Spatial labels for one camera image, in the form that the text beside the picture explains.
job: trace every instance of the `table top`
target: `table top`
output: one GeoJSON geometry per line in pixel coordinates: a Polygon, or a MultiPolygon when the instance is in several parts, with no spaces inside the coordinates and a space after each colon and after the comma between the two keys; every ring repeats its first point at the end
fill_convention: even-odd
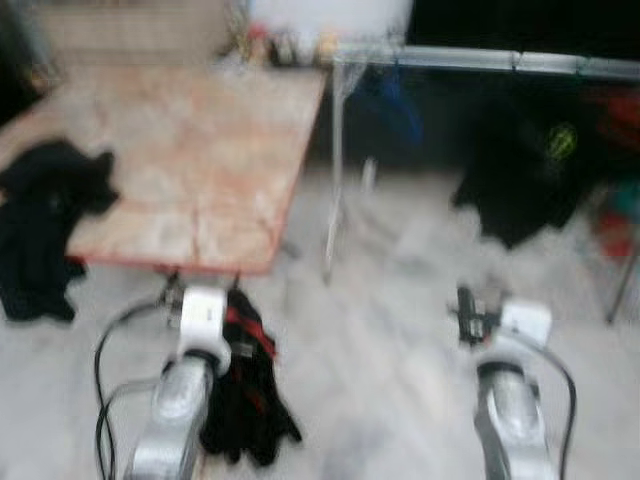
{"type": "Polygon", "coordinates": [[[85,67],[0,130],[0,168],[59,136],[91,155],[112,149],[121,198],[81,220],[70,256],[265,273],[324,82],[314,71],[85,67]]]}

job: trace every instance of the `marble floor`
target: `marble floor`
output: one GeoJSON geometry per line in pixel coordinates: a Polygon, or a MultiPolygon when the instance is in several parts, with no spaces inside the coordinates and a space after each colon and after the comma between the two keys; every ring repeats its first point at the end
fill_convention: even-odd
{"type": "MultiPolygon", "coordinates": [[[[603,324],[611,281],[594,281],[587,268],[580,220],[509,253],[478,238],[472,210],[448,209],[455,185],[443,175],[383,169],[365,195],[354,176],[326,286],[320,266],[329,176],[325,168],[307,169],[289,217],[288,248],[271,275],[244,281],[277,338],[279,387],[304,443],[285,442],[277,463],[259,471],[244,460],[228,467],[201,459],[196,478],[483,479],[473,428],[474,365],[458,346],[447,303],[459,280],[487,276],[554,313],[550,345],[570,367],[579,394],[568,478],[638,478],[640,325],[625,318],[614,328],[603,324]]],[[[109,317],[161,284],[150,271],[93,267],[70,290],[78,306],[71,327],[0,323],[1,480],[97,478],[92,354],[109,317]]],[[[159,373],[175,340],[162,315],[119,331],[105,351],[105,382],[159,373]]],[[[535,372],[556,458],[565,387],[544,365],[535,372]]],[[[121,465],[148,402],[142,394],[114,409],[121,465]]]]}

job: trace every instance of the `metal rack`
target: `metal rack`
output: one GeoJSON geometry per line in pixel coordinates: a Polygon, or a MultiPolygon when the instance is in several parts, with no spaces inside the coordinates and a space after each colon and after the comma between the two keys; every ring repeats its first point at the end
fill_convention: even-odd
{"type": "Polygon", "coordinates": [[[462,71],[577,75],[583,78],[640,82],[640,62],[552,53],[472,48],[341,44],[333,69],[333,202],[325,248],[324,278],[332,273],[335,240],[343,213],[344,103],[367,65],[462,71]]]}

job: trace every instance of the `red strap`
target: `red strap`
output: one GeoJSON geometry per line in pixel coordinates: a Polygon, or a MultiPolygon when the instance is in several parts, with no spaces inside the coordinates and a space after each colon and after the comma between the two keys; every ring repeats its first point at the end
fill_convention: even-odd
{"type": "Polygon", "coordinates": [[[227,323],[240,325],[249,335],[260,342],[260,345],[262,345],[262,348],[264,348],[264,351],[267,352],[267,355],[269,355],[271,359],[275,358],[276,346],[273,341],[267,338],[260,322],[241,316],[233,307],[227,308],[227,314],[224,320],[227,323]]]}

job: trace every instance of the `electrical wire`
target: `electrical wire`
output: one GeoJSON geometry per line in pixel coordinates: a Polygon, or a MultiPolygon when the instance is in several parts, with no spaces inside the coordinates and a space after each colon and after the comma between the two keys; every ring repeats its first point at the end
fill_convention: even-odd
{"type": "MultiPolygon", "coordinates": [[[[98,420],[96,422],[96,431],[95,431],[95,442],[96,442],[96,452],[98,457],[102,456],[102,431],[104,430],[105,422],[109,422],[109,409],[113,402],[123,395],[129,395],[132,393],[144,392],[153,388],[158,383],[158,378],[145,379],[145,380],[135,380],[132,382],[127,382],[125,384],[119,385],[116,387],[114,392],[109,396],[104,406],[100,408],[100,413],[98,414],[98,420]]],[[[113,430],[111,430],[111,439],[114,439],[113,430]]],[[[109,469],[109,472],[105,472],[102,470],[101,476],[102,480],[116,480],[116,469],[115,469],[115,457],[116,451],[112,450],[112,457],[114,459],[114,469],[109,469]]]]}
{"type": "Polygon", "coordinates": [[[562,363],[562,360],[558,358],[551,350],[546,347],[536,344],[534,341],[529,340],[522,334],[505,330],[500,330],[500,335],[509,337],[516,342],[519,342],[526,348],[536,352],[547,362],[549,362],[556,370],[560,371],[567,382],[567,388],[569,390],[569,412],[567,414],[567,424],[564,429],[564,435],[562,438],[562,447],[560,449],[560,466],[558,468],[560,480],[565,480],[567,473],[567,458],[569,456],[569,449],[571,448],[571,437],[573,435],[573,426],[576,418],[576,410],[578,406],[578,394],[576,391],[576,384],[571,377],[571,374],[562,363]]]}
{"type": "MultiPolygon", "coordinates": [[[[123,314],[121,314],[120,316],[116,317],[111,322],[109,322],[109,324],[107,325],[107,328],[104,330],[93,357],[93,375],[94,375],[96,394],[98,396],[98,405],[100,407],[100,411],[102,411],[105,408],[104,391],[102,388],[102,380],[101,380],[100,361],[102,359],[102,351],[104,350],[104,347],[105,347],[105,344],[107,343],[108,338],[111,336],[113,331],[116,330],[116,328],[128,323],[132,318],[144,315],[146,313],[150,313],[152,311],[159,309],[162,306],[163,306],[162,296],[161,298],[156,300],[148,300],[146,302],[141,302],[129,308],[123,314]]],[[[115,472],[117,469],[115,441],[114,441],[113,430],[111,428],[111,422],[109,421],[108,414],[105,415],[104,423],[106,424],[106,429],[107,429],[109,471],[115,472]]],[[[98,468],[100,470],[102,479],[105,480],[107,476],[105,472],[105,461],[104,461],[102,448],[98,448],[97,455],[98,455],[98,468]]]]}

